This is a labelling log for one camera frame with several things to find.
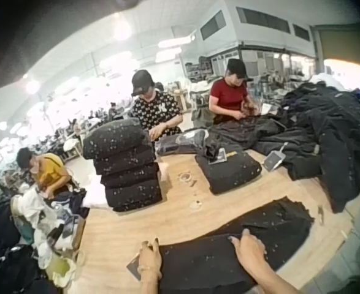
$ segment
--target folded black garment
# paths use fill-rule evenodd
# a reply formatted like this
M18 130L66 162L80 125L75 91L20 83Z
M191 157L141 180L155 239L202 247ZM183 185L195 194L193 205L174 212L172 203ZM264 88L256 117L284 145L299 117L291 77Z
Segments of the folded black garment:
M209 164L209 160L196 155L196 162L210 183L212 194L225 193L255 179L261 173L260 163L239 146L226 146L227 161Z
M143 167L136 167L126 171L119 171L111 175L102 176L101 184L105 188L121 188L132 186L149 179L155 179L159 171L159 166L156 162L144 165Z
M108 158L95 159L94 167L97 175L107 176L152 164L154 160L155 154L152 145L142 144Z
M139 209L162 200L158 176L128 187L106 189L107 204L114 211L123 212Z
M83 141L83 157L85 159L110 157L141 144L145 136L138 119L109 122L86 136Z
M192 129L182 134L163 137L155 143L160 156L170 154L198 154L209 159L218 155L220 144L209 137L208 130Z
M161 294L243 294L256 285L238 262L229 236L248 228L266 245L266 261L278 270L309 235L313 219L287 197L250 211L198 239L159 248Z

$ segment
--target black patterned shirt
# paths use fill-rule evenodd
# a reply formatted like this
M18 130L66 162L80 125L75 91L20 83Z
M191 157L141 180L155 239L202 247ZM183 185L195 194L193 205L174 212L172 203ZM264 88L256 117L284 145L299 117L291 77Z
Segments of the black patterned shirt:
M151 130L158 124L166 123L181 114L181 109L173 96L166 92L155 91L155 93L155 98L150 102L137 98L129 113L130 117L139 119L142 128L145 130ZM179 127L171 127L164 130L160 138L180 133Z

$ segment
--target hand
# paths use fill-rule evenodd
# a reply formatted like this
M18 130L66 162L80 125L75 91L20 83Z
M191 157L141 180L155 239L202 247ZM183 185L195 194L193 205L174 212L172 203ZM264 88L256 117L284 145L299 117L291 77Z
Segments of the hand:
M257 237L251 235L248 229L242 232L241 241L235 237L229 237L229 239L234 245L237 258L245 271L254 273L259 268L268 266L264 259L266 247Z
M152 249L148 246L148 241L142 243L139 256L139 267L137 271L142 276L142 281L156 281L161 278L162 257L159 253L158 239L152 243Z
M160 135L162 135L163 131L166 129L166 123L162 122L158 124L156 127L153 127L148 131L150 135L150 140L155 141Z
M51 187L47 187L45 190L45 193L46 193L48 199L54 198L54 195L53 195L54 191Z
M239 110L234 110L233 112L232 112L232 115L231 115L233 118L235 118L236 120L240 120L240 119L242 119L242 118L244 118L245 117L245 114L243 114L241 111L239 111Z

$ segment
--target black cap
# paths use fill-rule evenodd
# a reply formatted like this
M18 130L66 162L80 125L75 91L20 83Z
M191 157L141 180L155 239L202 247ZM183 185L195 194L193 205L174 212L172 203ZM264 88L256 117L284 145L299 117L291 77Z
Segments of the black cap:
M242 60L236 58L229 59L227 70L230 71L231 74L236 74L237 78L243 78L245 81L253 80L248 77L247 68Z
M146 93L149 87L154 86L154 81L149 72L140 69L133 75L132 85L132 96L137 96Z

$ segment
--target stack of folded garments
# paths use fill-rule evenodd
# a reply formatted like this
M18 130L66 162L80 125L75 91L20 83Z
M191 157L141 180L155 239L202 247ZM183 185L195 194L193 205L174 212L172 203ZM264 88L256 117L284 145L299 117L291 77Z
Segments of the stack of folded garments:
M212 194L225 193L248 183L261 173L260 163L239 146L224 147L227 161L210 164L204 156L196 155L196 162L210 184Z
M151 141L137 119L113 121L84 140L83 156L93 159L107 204L123 212L162 200Z

